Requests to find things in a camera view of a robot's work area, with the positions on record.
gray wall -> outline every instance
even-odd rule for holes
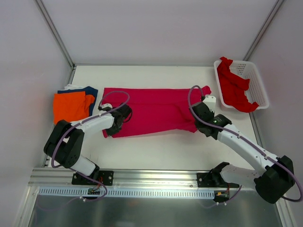
[[[0,1],[0,226],[12,226],[70,68],[33,0]]]
[[[267,110],[256,112],[265,147],[294,162],[303,183],[303,1],[287,0],[253,54],[270,99]],[[295,187],[287,194],[298,198]],[[303,226],[303,203],[291,203],[298,226]]]
[[[276,0],[44,0],[75,63],[242,59]]]

white laundry basket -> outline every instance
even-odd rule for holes
[[[221,63],[221,60],[214,62],[214,71],[216,74],[217,85],[219,89],[219,95],[221,100],[221,108],[223,110],[228,110],[233,108],[231,105],[227,105],[222,96],[220,81],[218,77],[217,67]],[[254,63],[249,61],[233,61],[230,65],[230,70],[232,73],[242,77],[244,79],[250,79],[250,87],[245,91],[245,95],[250,103],[257,102],[259,104],[258,109],[266,109],[269,107],[269,101],[267,94],[264,89],[263,82],[261,80],[260,74]]]

table top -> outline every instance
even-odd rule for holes
[[[77,66],[72,84],[99,90],[123,88],[190,88],[208,85],[217,97],[215,114],[224,114],[252,141],[256,141],[248,113],[222,111],[213,67],[179,66]],[[94,114],[98,113],[97,105]],[[200,132],[171,130],[127,138],[104,138],[102,132],[88,138],[81,154],[100,168],[209,170],[226,161],[234,166],[252,167],[226,145]]]

red cloth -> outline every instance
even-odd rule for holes
[[[250,79],[243,79],[231,73],[229,66],[232,64],[232,60],[225,57],[220,59],[222,62],[217,71],[224,102],[241,112],[255,111],[259,105],[256,102],[251,104],[245,96],[245,91],[249,89]]]
[[[204,95],[209,95],[209,86],[202,88]],[[132,118],[124,123],[119,133],[114,138],[144,135],[172,129],[195,132],[194,117],[187,103],[189,89],[127,89],[106,87],[103,96],[111,91],[125,91],[130,100],[127,103],[133,110]],[[119,106],[125,101],[125,95],[113,93],[102,104],[110,103]],[[201,101],[201,93],[194,89],[191,94],[191,103]]]

